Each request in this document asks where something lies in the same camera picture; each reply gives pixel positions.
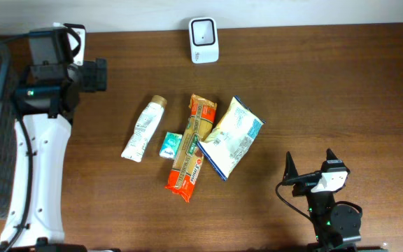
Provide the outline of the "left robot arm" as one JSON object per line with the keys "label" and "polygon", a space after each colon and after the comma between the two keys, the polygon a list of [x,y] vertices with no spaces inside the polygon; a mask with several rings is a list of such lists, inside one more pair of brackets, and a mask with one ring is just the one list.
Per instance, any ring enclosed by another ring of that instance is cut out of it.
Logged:
{"label": "left robot arm", "polygon": [[10,94],[15,112],[13,190],[0,251],[86,251],[64,241],[62,177],[82,92],[107,88],[107,61],[85,61],[86,28],[55,24],[27,33],[32,63]]}

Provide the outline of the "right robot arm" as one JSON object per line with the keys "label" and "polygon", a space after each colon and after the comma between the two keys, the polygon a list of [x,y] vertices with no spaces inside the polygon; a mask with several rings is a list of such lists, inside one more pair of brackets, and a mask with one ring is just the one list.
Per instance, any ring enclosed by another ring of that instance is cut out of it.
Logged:
{"label": "right robot arm", "polygon": [[278,186],[291,186],[294,197],[305,197],[308,212],[304,213],[281,195],[278,198],[291,209],[307,218],[313,225],[316,242],[307,245],[307,251],[356,251],[362,237],[362,208],[347,201],[336,201],[334,194],[346,185],[350,169],[331,149],[318,171],[298,174],[289,152],[285,157],[285,171]]}

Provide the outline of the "yellow white snack bag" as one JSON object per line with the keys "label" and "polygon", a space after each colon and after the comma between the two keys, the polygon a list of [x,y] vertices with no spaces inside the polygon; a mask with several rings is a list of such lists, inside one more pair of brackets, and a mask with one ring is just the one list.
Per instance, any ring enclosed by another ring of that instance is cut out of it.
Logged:
{"label": "yellow white snack bag", "polygon": [[219,177],[226,181],[264,124],[264,120],[257,117],[238,96],[234,96],[227,112],[197,146]]}

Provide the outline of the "orange spaghetti pack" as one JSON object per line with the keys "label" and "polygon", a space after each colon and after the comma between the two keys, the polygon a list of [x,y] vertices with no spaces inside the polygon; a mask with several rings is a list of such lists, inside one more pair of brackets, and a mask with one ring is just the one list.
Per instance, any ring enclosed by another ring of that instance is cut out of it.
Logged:
{"label": "orange spaghetti pack", "polygon": [[213,129],[217,104],[193,94],[189,108],[190,117],[165,186],[186,202],[192,197],[204,162],[204,154],[198,143],[204,141]]}

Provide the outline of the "green tissue pack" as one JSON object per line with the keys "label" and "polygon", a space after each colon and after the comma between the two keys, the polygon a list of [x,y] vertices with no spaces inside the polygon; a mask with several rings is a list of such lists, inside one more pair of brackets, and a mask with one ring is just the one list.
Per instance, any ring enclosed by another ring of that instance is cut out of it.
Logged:
{"label": "green tissue pack", "polygon": [[174,160],[183,138],[182,134],[167,132],[159,152],[161,158]]}

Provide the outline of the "white tube gold cap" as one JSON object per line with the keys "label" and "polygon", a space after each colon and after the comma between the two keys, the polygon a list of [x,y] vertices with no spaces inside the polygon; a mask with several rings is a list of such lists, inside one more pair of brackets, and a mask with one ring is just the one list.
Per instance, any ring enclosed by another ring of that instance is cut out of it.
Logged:
{"label": "white tube gold cap", "polygon": [[148,142],[162,119],[166,105],[167,100],[164,97],[159,95],[152,97],[135,123],[133,135],[121,153],[122,158],[141,162]]}

